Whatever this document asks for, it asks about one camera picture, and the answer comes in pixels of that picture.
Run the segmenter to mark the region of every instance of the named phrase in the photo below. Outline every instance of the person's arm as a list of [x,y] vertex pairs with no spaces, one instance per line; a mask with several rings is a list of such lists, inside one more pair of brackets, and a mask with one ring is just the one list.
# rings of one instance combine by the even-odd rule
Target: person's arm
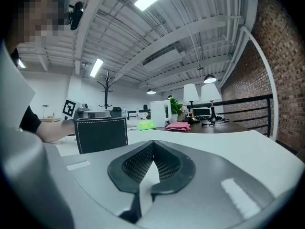
[[72,120],[64,120],[52,123],[42,122],[36,131],[36,135],[43,142],[50,143],[74,134],[74,132],[74,122]]

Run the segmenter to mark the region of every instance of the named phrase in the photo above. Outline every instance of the pink cloth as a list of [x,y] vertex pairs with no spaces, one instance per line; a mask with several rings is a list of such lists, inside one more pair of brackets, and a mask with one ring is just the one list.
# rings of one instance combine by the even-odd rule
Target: pink cloth
[[189,131],[190,130],[190,124],[187,122],[176,122],[169,124],[166,127],[166,130],[180,130],[180,131]]

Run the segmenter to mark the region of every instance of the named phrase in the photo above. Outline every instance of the kettle handle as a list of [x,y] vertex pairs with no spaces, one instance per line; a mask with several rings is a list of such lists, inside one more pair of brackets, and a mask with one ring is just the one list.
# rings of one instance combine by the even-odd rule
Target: kettle handle
[[165,121],[169,121],[172,118],[171,101],[165,100],[163,104],[164,104],[164,106],[167,106],[167,109],[168,109],[168,118],[166,118]]

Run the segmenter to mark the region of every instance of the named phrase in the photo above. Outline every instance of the black shirt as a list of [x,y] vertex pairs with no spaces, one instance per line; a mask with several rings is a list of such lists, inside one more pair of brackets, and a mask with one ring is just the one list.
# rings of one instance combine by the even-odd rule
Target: black shirt
[[21,120],[20,128],[25,131],[36,133],[40,124],[40,119],[38,119],[37,115],[33,113],[29,106]]

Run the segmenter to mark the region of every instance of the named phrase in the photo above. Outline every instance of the white pitcher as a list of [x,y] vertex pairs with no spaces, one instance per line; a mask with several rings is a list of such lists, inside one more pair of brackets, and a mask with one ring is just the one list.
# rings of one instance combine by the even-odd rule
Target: white pitcher
[[[168,108],[168,118],[166,118],[165,106]],[[151,102],[151,120],[155,127],[165,127],[165,122],[172,117],[171,102],[169,100]]]

